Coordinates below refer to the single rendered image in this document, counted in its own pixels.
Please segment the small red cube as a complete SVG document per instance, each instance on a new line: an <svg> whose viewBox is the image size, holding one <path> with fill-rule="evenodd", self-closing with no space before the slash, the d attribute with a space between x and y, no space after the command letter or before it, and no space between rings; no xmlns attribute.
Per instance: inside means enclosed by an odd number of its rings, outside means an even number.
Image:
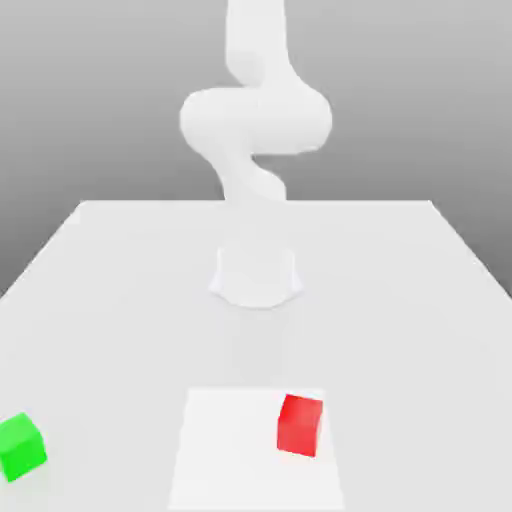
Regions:
<svg viewBox="0 0 512 512"><path fill-rule="evenodd" d="M277 420L277 449L315 458L323 409L320 399L286 394Z"/></svg>

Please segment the small green cube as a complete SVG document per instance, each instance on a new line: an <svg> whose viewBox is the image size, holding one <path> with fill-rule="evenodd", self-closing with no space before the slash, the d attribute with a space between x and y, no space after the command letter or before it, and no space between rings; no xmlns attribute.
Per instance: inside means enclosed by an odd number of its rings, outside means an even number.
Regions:
<svg viewBox="0 0 512 512"><path fill-rule="evenodd" d="M0 422L0 471L7 482L47 461L44 439L24 412Z"/></svg>

